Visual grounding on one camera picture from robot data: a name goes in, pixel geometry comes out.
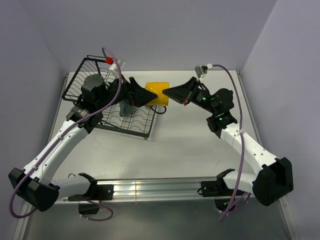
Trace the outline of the yellow mug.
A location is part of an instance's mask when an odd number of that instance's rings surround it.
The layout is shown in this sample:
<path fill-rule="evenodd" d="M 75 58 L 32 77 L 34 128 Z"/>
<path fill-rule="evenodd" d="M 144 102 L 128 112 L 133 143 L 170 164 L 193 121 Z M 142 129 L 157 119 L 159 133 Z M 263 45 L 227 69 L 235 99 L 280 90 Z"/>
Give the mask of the yellow mug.
<path fill-rule="evenodd" d="M 167 112 L 169 97 L 163 94 L 163 90 L 170 87 L 169 82 L 147 82 L 145 89 L 157 95 L 156 99 L 150 101 L 147 106 L 156 114 L 163 115 Z M 158 111 L 153 106 L 163 107 L 163 111 Z"/>

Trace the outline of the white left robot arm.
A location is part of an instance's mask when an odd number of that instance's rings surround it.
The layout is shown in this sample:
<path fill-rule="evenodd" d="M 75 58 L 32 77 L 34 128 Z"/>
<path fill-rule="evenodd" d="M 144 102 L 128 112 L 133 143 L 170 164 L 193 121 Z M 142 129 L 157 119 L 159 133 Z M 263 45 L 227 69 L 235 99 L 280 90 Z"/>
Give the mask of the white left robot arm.
<path fill-rule="evenodd" d="M 71 151 L 102 121 L 102 111 L 122 101 L 137 108 L 157 98 L 141 87 L 133 77 L 106 82 L 100 74 L 85 78 L 76 104 L 66 116 L 58 133 L 23 169 L 13 168 L 8 178 L 19 196 L 44 212 L 57 200 L 80 195 L 91 200 L 98 193 L 97 180 L 86 173 L 53 180 Z"/>

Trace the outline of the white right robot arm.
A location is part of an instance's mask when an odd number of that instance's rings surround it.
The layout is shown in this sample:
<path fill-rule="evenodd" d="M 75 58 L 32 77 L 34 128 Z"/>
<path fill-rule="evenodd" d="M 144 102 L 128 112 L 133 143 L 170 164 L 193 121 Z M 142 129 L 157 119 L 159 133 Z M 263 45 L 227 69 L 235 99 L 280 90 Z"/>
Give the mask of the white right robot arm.
<path fill-rule="evenodd" d="M 232 116 L 233 91 L 220 88 L 210 94 L 206 86 L 192 77 L 186 83 L 164 89 L 162 93 L 175 102 L 193 103 L 211 113 L 206 119 L 212 133 L 228 143 L 240 154 L 241 163 L 247 162 L 252 174 L 228 169 L 216 178 L 216 191 L 222 195 L 232 190 L 253 194 L 264 206 L 269 206 L 294 189 L 292 163 L 267 151 Z"/>

